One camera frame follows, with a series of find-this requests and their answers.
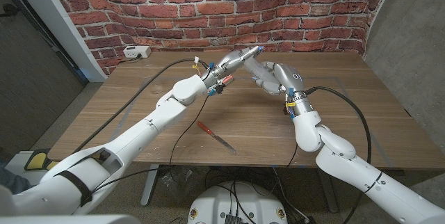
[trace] power outlet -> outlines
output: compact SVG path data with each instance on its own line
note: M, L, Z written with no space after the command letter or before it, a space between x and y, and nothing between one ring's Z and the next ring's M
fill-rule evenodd
M142 58L148 58L151 53L152 50L148 46L127 46L124 49L124 54L127 58L136 58L139 54L141 54Z

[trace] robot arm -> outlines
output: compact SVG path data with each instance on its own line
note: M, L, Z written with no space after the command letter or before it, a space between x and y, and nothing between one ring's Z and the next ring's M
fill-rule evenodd
M295 69L285 64L250 62L245 67L256 76L257 85L270 94L286 93L286 107L295 125L298 146L306 152L323 146L316 158L318 167L364 192L399 223L443 222L445 210L358 157L349 141L320 124L320 116L306 98L301 76Z
M255 57L261 47L233 51L202 77L177 82L156 104L156 109L113 141L81 150L54 166L37 186L10 195L11 208L6 215L71 215L87 214L115 188L110 183L120 178L129 164L165 129L182 120L186 106L205 94L209 87L235 72L245 60Z

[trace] knife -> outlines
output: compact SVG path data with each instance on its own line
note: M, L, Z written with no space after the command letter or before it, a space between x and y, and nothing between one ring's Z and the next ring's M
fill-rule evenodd
M226 141L224 141L221 137L215 135L208 127L206 127L206 125L204 125L202 122L198 121L196 122L198 126L200 126L200 128L202 128L202 130L206 131L210 136L214 137L217 141L219 141L221 144L223 144L225 147L227 147L228 150L230 150L230 152L236 154L236 151L234 148L231 147L231 145L229 143L227 143Z

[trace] concrete wall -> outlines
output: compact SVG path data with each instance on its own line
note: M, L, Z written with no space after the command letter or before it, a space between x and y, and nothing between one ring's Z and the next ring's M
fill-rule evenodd
M445 0L386 0L364 57L445 154Z

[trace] table leg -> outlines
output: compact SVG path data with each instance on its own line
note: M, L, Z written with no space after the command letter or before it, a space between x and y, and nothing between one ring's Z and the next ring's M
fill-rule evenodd
M321 169L317 169L318 177L320 178L321 186L323 187L323 192L325 193L327 209L331 213L337 213L339 211L339 206L337 205L337 199L334 194L334 187L330 176Z
M159 167L159 164L150 165L150 169L157 169L158 167ZM142 193L142 198L140 199L140 204L142 206L148 205L150 196L151 196L153 188L154 188L154 183L156 182L156 174L157 173L158 173L157 170L148 172L147 181L145 182L144 191Z

